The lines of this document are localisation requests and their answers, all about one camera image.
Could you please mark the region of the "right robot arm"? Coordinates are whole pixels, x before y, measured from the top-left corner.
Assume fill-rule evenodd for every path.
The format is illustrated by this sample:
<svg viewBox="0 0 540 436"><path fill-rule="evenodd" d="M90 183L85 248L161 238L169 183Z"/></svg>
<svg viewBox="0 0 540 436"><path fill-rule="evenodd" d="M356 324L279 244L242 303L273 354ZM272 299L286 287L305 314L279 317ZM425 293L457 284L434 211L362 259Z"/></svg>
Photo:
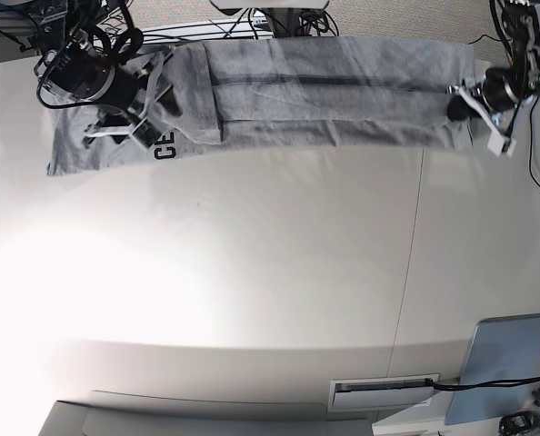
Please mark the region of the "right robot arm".
<svg viewBox="0 0 540 436"><path fill-rule="evenodd" d="M225 124L436 126L470 115L448 90L472 63L464 45L313 36L324 9L266 9L270 39L187 42L135 69L143 32L128 24L111 39L100 16L96 1L68 2L61 31L38 38L41 103L54 95L62 110L94 107L211 143Z"/></svg>

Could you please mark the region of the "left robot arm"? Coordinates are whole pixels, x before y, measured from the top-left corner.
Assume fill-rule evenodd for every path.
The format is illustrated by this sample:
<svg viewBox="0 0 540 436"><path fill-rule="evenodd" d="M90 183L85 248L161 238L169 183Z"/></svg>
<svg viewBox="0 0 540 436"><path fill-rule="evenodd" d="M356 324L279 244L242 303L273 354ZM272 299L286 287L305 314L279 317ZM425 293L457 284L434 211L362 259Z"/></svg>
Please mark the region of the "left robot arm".
<svg viewBox="0 0 540 436"><path fill-rule="evenodd" d="M475 78L469 45L365 36L209 41L135 61L144 80L121 116L85 140L166 156L252 147L386 145L458 149L473 119L500 154L514 145L503 113L540 97L540 4L492 3L508 65Z"/></svg>

